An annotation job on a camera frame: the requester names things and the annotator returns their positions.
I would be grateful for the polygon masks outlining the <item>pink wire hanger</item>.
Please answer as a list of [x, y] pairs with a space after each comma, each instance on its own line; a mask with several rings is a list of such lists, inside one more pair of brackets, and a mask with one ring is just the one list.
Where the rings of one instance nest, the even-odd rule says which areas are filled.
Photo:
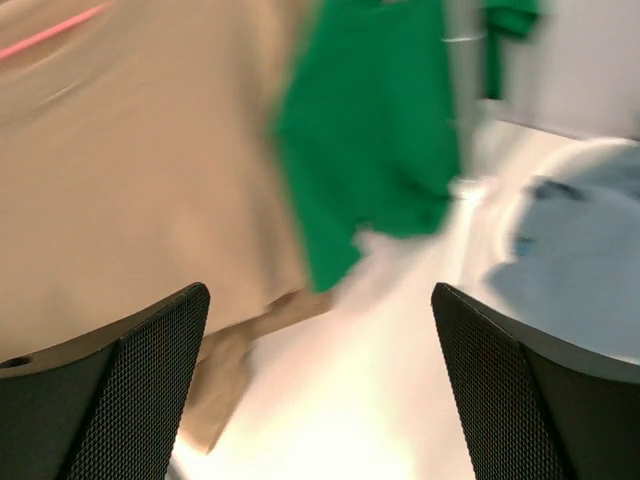
[[0, 59], [5, 61], [15, 55], [19, 55], [21, 52], [39, 45], [47, 40], [67, 32], [71, 29], [78, 27], [86, 22], [91, 21], [94, 17], [100, 15], [103, 11], [108, 10], [111, 5], [111, 1], [103, 2], [90, 9], [87, 9], [81, 13], [78, 13], [69, 19], [61, 21], [55, 25], [52, 25], [46, 29], [43, 29], [37, 33], [34, 33], [28, 37], [20, 39], [11, 45], [3, 47], [1, 49]]

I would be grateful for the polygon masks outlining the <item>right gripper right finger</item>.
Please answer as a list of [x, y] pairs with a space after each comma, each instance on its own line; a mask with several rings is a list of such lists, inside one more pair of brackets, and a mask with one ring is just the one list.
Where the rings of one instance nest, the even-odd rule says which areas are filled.
[[638, 479], [638, 366], [446, 283], [435, 285], [431, 305], [476, 478]]

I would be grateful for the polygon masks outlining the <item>grey blue t shirt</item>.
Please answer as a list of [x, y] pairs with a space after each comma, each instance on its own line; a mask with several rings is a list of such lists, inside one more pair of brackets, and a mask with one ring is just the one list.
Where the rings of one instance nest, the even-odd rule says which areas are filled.
[[541, 175], [488, 283], [525, 324], [594, 352], [639, 361], [639, 146], [589, 152]]

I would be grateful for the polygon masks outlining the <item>beige t shirt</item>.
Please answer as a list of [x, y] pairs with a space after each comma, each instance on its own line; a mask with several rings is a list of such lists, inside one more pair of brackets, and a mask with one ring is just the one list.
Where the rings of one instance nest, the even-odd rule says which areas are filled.
[[[1, 49], [107, 1], [5, 1]], [[213, 450], [253, 341], [329, 309], [311, 291], [270, 123], [309, 1], [111, 1], [1, 60], [1, 355], [200, 281], [180, 426]]]

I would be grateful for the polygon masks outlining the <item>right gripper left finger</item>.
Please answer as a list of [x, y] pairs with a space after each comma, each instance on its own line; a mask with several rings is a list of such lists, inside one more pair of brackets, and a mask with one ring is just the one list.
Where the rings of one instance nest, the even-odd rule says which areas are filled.
[[129, 317], [1, 364], [4, 479], [165, 477], [210, 294], [194, 283]]

